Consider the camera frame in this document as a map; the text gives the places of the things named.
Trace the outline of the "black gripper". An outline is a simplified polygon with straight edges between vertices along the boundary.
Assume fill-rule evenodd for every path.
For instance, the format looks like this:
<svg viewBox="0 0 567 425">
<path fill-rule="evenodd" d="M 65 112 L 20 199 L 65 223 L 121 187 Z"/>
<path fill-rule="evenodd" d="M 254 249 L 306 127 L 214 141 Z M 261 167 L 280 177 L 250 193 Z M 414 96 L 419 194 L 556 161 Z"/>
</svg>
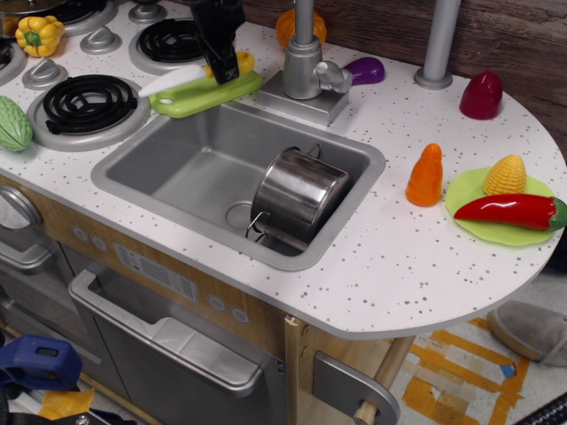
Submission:
<svg viewBox="0 0 567 425">
<path fill-rule="evenodd" d="M 240 0 L 184 1 L 190 7 L 197 27 L 197 40 L 207 57 L 217 83 L 225 84 L 240 76 L 233 42 L 245 23 Z"/>
</svg>

